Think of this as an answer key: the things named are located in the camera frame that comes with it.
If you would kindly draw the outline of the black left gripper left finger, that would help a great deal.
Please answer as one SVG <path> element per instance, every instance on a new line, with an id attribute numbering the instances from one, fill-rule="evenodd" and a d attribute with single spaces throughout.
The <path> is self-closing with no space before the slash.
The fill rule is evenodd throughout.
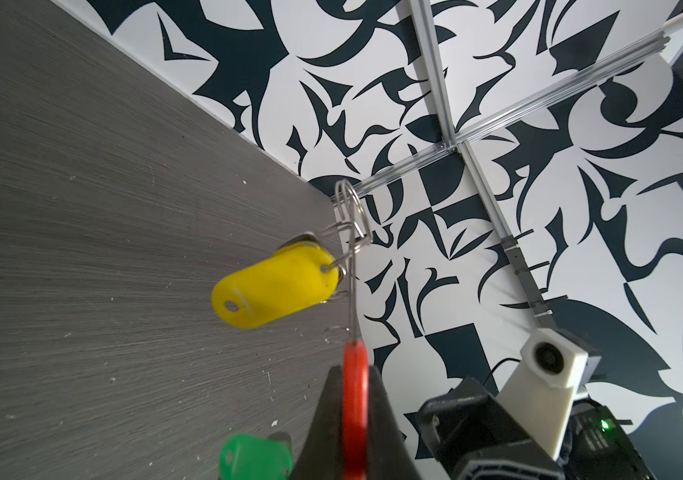
<path id="1" fill-rule="evenodd" d="M 343 479 L 343 370 L 331 367 L 290 479 Z"/>

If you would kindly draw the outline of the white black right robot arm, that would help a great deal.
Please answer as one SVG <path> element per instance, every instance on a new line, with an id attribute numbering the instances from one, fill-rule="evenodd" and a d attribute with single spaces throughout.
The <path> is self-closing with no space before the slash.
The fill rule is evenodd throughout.
<path id="1" fill-rule="evenodd" d="M 581 400 L 550 456 L 471 377 L 415 414 L 421 445 L 451 479 L 651 479 L 653 474 L 609 408 Z"/>

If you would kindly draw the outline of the yellow plastic key tag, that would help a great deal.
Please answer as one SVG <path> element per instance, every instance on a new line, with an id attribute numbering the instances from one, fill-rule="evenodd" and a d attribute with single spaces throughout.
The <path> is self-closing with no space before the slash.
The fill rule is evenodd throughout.
<path id="1" fill-rule="evenodd" d="M 340 279 L 334 262 L 319 243 L 294 242 L 221 279 L 211 292 L 211 305 L 231 326 L 263 326 L 329 299 Z"/>

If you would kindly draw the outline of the green plastic key tag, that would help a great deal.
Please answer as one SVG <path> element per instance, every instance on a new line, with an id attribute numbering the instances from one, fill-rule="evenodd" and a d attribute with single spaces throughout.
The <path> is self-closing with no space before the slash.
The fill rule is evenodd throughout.
<path id="1" fill-rule="evenodd" d="M 231 436 L 219 456 L 219 479 L 288 479 L 293 470 L 292 440 L 279 431 L 267 437 Z"/>

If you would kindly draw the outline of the silver metal keyring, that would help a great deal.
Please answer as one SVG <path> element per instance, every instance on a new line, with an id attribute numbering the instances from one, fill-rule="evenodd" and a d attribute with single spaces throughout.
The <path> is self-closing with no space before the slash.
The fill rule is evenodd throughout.
<path id="1" fill-rule="evenodd" d="M 336 221 L 317 235 L 320 245 L 326 248 L 325 241 L 337 237 L 341 241 L 341 252 L 333 255 L 331 262 L 321 266 L 323 273 L 337 273 L 336 291 L 330 296 L 339 295 L 349 300 L 349 339 L 361 340 L 359 316 L 357 316 L 357 255 L 371 244 L 371 222 L 365 206 L 349 180 L 339 180 L 334 186 L 333 210 Z"/>

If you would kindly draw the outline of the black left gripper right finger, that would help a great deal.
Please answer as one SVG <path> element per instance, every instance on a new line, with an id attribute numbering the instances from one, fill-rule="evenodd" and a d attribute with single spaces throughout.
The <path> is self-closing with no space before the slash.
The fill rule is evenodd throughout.
<path id="1" fill-rule="evenodd" d="M 367 479 L 419 479 L 419 472 L 405 449 L 387 390 L 376 367 L 369 368 Z"/>

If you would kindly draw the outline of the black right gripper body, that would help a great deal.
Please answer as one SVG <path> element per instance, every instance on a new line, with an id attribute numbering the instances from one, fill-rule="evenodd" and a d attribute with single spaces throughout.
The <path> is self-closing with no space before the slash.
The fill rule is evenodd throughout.
<path id="1" fill-rule="evenodd" d="M 419 436 L 451 479 L 561 479 L 563 470 L 477 380 L 417 412 Z"/>

